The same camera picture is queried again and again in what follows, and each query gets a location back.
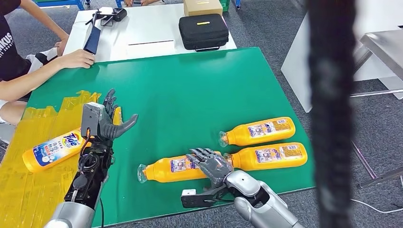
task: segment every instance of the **black case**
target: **black case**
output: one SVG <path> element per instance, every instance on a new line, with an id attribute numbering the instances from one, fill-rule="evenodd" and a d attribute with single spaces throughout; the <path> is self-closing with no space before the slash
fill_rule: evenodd
<path id="1" fill-rule="evenodd" d="M 179 31 L 187 50 L 218 50 L 228 42 L 229 31 L 220 14 L 179 19 Z"/>

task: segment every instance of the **human hand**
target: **human hand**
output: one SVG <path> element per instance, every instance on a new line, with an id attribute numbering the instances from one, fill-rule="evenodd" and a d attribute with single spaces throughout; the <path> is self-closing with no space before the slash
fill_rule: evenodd
<path id="1" fill-rule="evenodd" d="M 60 42 L 57 42 L 55 44 L 55 48 L 58 48 L 58 56 L 62 56 L 64 49 L 66 48 L 66 44 L 68 41 L 68 36 L 66 38 L 63 38 Z"/>
<path id="2" fill-rule="evenodd" d="M 90 68 L 94 64 L 95 57 L 82 49 L 72 52 L 65 56 L 57 57 L 52 62 L 59 64 L 61 69 L 64 68 Z"/>
<path id="3" fill-rule="evenodd" d="M 219 154 L 209 148 L 190 149 L 193 154 L 186 157 L 200 166 L 201 171 L 211 180 L 211 186 L 218 188 L 223 184 L 225 177 L 234 171 L 233 166 Z"/>
<path id="4" fill-rule="evenodd" d="M 125 2 L 125 5 L 127 7 L 132 7 L 133 6 L 133 0 L 124 0 L 124 2 Z"/>

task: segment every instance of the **black t-shirt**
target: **black t-shirt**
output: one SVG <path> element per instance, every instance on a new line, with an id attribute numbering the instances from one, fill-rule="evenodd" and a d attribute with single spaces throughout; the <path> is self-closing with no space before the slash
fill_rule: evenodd
<path id="1" fill-rule="evenodd" d="M 0 81 L 10 81 L 28 73 L 31 62 L 18 53 L 4 15 L 12 12 L 21 0 L 0 0 Z"/>

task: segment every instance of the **green mat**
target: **green mat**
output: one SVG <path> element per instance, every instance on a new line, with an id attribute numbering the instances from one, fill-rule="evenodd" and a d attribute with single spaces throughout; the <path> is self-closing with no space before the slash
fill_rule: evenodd
<path id="1" fill-rule="evenodd" d="M 65 69 L 35 90 L 28 106 L 53 105 L 77 91 L 116 89 L 123 118 L 139 114 L 137 124 L 115 140 L 115 164 L 109 170 L 102 200 L 105 225 L 188 211 L 181 205 L 183 189 L 209 186 L 208 179 L 158 183 L 137 180 L 139 164 L 186 154 L 189 148 L 210 147 L 237 152 L 238 146 L 221 148 L 218 132 L 239 124 L 289 116 L 296 134 L 281 142 L 303 143 L 308 162 L 296 168 L 251 171 L 275 192 L 314 186 L 309 139 L 259 48 L 107 62 L 91 69 Z M 101 224 L 96 211 L 93 226 Z"/>

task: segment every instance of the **detergent bottle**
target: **detergent bottle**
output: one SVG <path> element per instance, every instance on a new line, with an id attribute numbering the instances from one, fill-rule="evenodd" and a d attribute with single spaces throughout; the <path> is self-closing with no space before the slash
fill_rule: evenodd
<path id="1" fill-rule="evenodd" d="M 229 132 L 220 132 L 220 145 L 246 146 L 287 139 L 295 134 L 295 125 L 289 117 L 242 124 Z"/>
<path id="2" fill-rule="evenodd" d="M 39 172 L 79 153 L 84 142 L 80 129 L 75 129 L 25 151 L 22 159 L 30 172 Z"/>
<path id="3" fill-rule="evenodd" d="M 298 142 L 249 147 L 235 154 L 224 154 L 234 168 L 245 171 L 296 167 L 308 160 L 304 145 Z"/>
<path id="4" fill-rule="evenodd" d="M 140 183 L 154 180 L 161 183 L 187 181 L 206 178 L 206 175 L 199 169 L 199 166 L 190 161 L 186 155 L 162 158 L 151 165 L 139 165 L 137 178 Z"/>

